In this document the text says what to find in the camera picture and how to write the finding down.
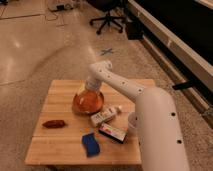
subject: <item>concrete floor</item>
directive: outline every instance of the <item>concrete floor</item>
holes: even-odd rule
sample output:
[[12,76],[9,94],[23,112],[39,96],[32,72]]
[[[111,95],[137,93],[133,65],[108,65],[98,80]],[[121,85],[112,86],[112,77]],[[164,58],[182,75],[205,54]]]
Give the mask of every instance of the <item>concrete floor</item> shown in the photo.
[[[128,78],[152,78],[172,94],[192,171],[213,170],[213,131],[179,91],[173,91],[169,77],[138,41],[129,41],[115,29],[105,28],[101,36],[90,18],[102,15],[89,5],[57,13],[46,10],[44,0],[10,1],[0,5],[0,170],[38,171],[25,166],[24,159],[48,87],[53,79],[85,79],[87,66],[109,59],[114,72]],[[101,56],[101,50],[113,48]],[[129,171],[140,167],[72,167],[64,170]]]

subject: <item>blue sponge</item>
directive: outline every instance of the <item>blue sponge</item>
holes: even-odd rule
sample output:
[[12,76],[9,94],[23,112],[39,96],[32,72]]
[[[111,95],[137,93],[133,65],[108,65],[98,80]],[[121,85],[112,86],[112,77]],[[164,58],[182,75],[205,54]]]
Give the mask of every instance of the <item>blue sponge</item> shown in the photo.
[[95,140],[94,133],[84,135],[82,137],[82,143],[87,150],[87,157],[91,157],[100,153],[100,147]]

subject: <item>wooden table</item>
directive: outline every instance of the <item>wooden table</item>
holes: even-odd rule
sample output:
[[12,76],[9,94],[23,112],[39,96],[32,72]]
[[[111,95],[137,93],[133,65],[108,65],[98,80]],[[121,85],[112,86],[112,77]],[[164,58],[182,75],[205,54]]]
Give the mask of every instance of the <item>wooden table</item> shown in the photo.
[[[151,79],[136,80],[154,86]],[[41,115],[25,159],[27,165],[140,165],[140,152],[136,136],[128,134],[124,144],[109,139],[92,127],[89,116],[73,114],[72,99],[80,80],[54,80],[49,88]],[[122,114],[109,122],[120,129],[127,130],[128,113],[134,111],[134,104],[117,91],[103,83],[101,91],[105,97],[104,107],[122,105]],[[48,120],[63,119],[68,126],[61,129],[46,129],[42,123]],[[100,144],[98,156],[87,158],[81,143],[83,135],[95,132]]]

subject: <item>black chair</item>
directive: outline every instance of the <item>black chair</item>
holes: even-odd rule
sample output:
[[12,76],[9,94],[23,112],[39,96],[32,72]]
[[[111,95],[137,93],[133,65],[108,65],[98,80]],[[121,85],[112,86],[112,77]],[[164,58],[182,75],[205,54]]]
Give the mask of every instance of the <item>black chair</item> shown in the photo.
[[102,25],[100,26],[100,28],[97,30],[97,34],[101,34],[101,30],[103,29],[103,27],[108,24],[108,26],[110,26],[110,23],[114,23],[116,26],[119,27],[119,33],[123,32],[123,27],[116,22],[116,20],[122,20],[122,22],[125,21],[124,17],[116,17],[116,16],[111,16],[110,11],[115,9],[116,7],[122,6],[121,0],[87,0],[87,2],[92,5],[94,8],[106,12],[105,17],[100,17],[100,18],[94,18],[90,20],[90,25],[93,25],[94,21],[102,21],[104,20],[104,22],[102,23]]

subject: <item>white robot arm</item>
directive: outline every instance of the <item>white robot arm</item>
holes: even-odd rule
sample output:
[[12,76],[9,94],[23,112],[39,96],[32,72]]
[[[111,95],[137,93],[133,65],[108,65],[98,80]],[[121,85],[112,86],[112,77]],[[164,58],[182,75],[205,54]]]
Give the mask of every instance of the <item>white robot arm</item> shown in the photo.
[[189,171],[172,97],[161,88],[146,88],[110,72],[111,69],[110,61],[90,65],[86,88],[98,90],[103,81],[135,103],[144,171]]

